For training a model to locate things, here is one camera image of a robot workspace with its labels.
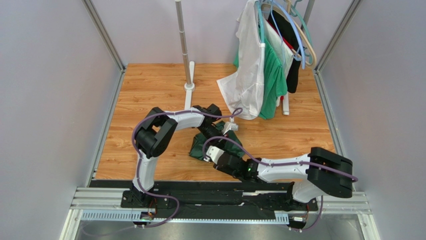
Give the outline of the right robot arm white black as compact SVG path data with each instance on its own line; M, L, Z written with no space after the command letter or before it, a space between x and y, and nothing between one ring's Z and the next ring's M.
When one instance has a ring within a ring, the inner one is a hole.
M282 159L257 158L243 160L215 146L210 146L205 157L213 167L241 182L272 183L293 180L288 187L288 200L308 203L320 196L341 199L352 197L353 162L321 147L313 147L310 153Z

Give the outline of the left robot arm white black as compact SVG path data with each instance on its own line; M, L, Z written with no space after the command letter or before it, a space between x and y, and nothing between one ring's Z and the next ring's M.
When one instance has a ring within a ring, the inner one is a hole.
M207 108L195 105L180 111L152 108L132 132L131 142L138 155L135 177L132 181L134 187L141 193L161 198L162 195L150 193L149 190L154 187L158 159L168 148L174 133L197 128L207 138L222 137L223 134L215 129L214 123L235 116L235 114L222 115L220 108L215 104Z

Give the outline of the white rack base foot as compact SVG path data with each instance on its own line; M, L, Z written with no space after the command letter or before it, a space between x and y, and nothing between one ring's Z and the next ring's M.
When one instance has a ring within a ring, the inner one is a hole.
M288 116L290 114L289 93L282 95L276 100L276 107L281 107L282 114Z
M193 98L193 92L195 91L195 84L194 84L194 72L195 72L195 62L190 61L188 65L189 69L189 77L190 77L190 85L187 83L184 85L185 89L185 103L184 103L184 109L188 110L192 106L192 98Z

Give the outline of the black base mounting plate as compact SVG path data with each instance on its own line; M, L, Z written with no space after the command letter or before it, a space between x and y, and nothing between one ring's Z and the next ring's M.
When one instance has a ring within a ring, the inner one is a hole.
M293 184L213 181L157 181L150 196L131 180L94 180L91 188L121 189L119 207L148 209L159 220L172 216L200 220L272 220L279 211L314 212L319 200L297 203L291 199Z

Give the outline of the white garment on rack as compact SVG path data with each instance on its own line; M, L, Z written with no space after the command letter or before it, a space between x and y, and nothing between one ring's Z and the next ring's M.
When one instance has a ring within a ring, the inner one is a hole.
M239 118L272 119L277 100L290 91L294 53L263 17L257 0L246 3L238 22L236 72L217 80L219 90L231 112L242 108Z

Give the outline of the white right rack base foot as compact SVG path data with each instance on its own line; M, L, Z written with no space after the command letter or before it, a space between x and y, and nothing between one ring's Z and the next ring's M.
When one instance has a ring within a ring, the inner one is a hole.
M290 114L289 93L282 95L276 100L276 107L281 107L282 114L288 116Z

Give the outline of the teal object under garment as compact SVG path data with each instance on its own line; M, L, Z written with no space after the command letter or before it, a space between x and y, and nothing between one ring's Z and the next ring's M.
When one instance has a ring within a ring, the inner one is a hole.
M233 62L237 72L229 81L232 91L228 106L242 108L242 119L274 118L277 99L288 92L287 69L292 52L279 39L267 38L264 43L264 59L261 48L255 45L254 50L250 46L239 49Z

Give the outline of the silver rack pole left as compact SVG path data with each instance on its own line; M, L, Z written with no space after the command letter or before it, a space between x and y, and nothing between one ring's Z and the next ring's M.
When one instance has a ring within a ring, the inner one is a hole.
M185 25L184 25L183 10L182 10L182 1L175 0L175 7L176 7L178 29L179 29L179 36L180 36L180 42L181 42L183 65L184 65L184 71L185 71L185 77L186 77L186 83L184 87L186 89L191 89L193 87L193 81L191 79L190 61L188 57Z

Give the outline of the silver rack pole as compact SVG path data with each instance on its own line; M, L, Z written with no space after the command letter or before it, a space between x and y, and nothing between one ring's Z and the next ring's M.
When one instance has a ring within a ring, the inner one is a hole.
M185 77L186 77L186 83L184 87L186 89L191 89L193 87L193 81L191 79L190 61L188 57L185 25L184 25L183 10L182 10L182 1L175 0L175 7L176 7L178 29L179 29L179 36L180 36L180 42L181 42L183 65L184 65L184 71L185 71Z
M306 25L309 22L310 16L311 16L312 11L313 11L314 4L315 4L315 0L308 0L308 2L307 2L305 12L304 12L304 16L303 16L303 20L304 20Z

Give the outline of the light blue plastic hanger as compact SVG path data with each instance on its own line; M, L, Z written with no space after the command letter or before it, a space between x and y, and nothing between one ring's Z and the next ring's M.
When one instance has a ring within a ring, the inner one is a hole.
M303 53L303 50L304 50L304 48L303 48L303 42L302 42L302 38L300 36L297 24L294 22L294 20L291 17L289 11L285 10L284 7L281 4L275 2L274 0L270 0L269 2L271 4L271 8L273 8L273 7L278 8L278 10L276 10L276 11L277 12L281 12L283 14L283 16L286 17L286 19L290 23L290 25L291 25L294 33L295 33L298 45L299 45L297 51L294 53L294 58L296 60L298 60L299 62L301 62L301 68L304 70L306 68L306 56Z

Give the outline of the silver rack pole right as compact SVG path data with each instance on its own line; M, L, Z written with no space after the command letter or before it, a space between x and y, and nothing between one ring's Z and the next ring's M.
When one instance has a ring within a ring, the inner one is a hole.
M303 16L303 20L304 20L306 25L309 22L310 16L311 16L312 11L313 11L314 4L315 4L315 0L308 0L308 2L307 2L305 12L304 12L304 16Z

